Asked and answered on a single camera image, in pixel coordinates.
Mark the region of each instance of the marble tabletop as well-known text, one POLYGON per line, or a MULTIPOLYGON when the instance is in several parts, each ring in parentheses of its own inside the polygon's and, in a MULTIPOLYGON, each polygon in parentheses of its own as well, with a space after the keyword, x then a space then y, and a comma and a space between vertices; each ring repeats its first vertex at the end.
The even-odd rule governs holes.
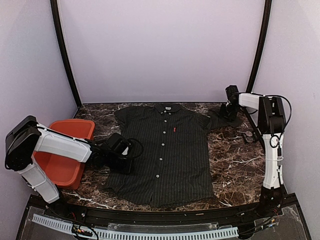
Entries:
MULTIPOLYGON (((218 111, 220 103, 181 103, 185 108, 206 115, 209 109, 218 111)), ((153 106, 152 103, 97 103, 84 104, 75 118, 95 122, 94 139, 106 139, 120 133, 114 112, 129 106, 153 106)), ((208 135, 210 173, 214 198, 202 199, 179 207, 151 207, 136 205, 103 190, 108 180, 108 168, 96 169, 90 164, 85 170, 77 190, 63 189, 69 203, 103 209, 125 211, 193 211, 239 206, 259 201, 264 180, 264 151, 259 142, 252 142, 252 128, 242 112, 243 121, 236 128, 222 127, 208 135), (245 143, 243 134, 247 135, 245 143)))

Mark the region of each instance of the pinstripe shirt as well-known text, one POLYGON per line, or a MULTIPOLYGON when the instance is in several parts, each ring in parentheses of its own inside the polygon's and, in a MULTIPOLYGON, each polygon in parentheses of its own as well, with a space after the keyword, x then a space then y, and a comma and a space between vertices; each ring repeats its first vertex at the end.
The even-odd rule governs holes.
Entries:
POLYGON ((178 206, 212 198, 207 134, 227 124, 180 104, 130 106, 116 111, 121 135, 144 146, 130 174, 111 173, 106 187, 135 204, 178 206))

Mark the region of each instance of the plastic container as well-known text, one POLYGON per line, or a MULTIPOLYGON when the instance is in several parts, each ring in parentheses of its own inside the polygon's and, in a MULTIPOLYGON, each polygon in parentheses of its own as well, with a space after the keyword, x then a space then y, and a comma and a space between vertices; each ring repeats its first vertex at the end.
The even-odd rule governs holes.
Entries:
MULTIPOLYGON (((49 128, 75 138, 93 140, 95 123, 83 119, 66 119, 55 121, 49 128)), ((79 187, 85 163, 47 152, 35 152, 34 158, 58 187, 74 190, 79 187)))

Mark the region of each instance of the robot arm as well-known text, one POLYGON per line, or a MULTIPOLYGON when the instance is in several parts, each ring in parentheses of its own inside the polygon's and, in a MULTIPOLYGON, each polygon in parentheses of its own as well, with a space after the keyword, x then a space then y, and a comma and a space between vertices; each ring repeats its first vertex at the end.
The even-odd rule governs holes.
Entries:
POLYGON ((219 114, 228 121, 237 117, 240 107, 258 110, 259 129, 265 146, 265 176, 257 212, 278 206, 283 198, 283 139, 286 127, 285 111, 279 96, 239 93, 237 86, 226 88, 228 102, 222 104, 219 114))
POLYGON ((92 161, 125 174, 130 173, 134 158, 143 151, 142 148, 139 155, 130 156, 132 142, 117 133, 103 142, 92 142, 47 128, 34 116, 20 122, 6 136, 5 145, 5 168, 18 172, 48 203, 59 199, 59 191, 38 165, 34 151, 64 156, 80 163, 92 161))

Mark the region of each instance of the black shirt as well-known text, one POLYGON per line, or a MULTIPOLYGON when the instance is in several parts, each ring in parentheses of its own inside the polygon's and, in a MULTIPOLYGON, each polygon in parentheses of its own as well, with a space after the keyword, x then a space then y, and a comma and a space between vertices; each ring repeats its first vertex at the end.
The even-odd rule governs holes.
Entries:
POLYGON ((111 173, 106 187, 135 204, 182 205, 214 196, 207 134, 226 126, 180 104, 130 106, 116 111, 121 135, 144 146, 130 174, 111 173))

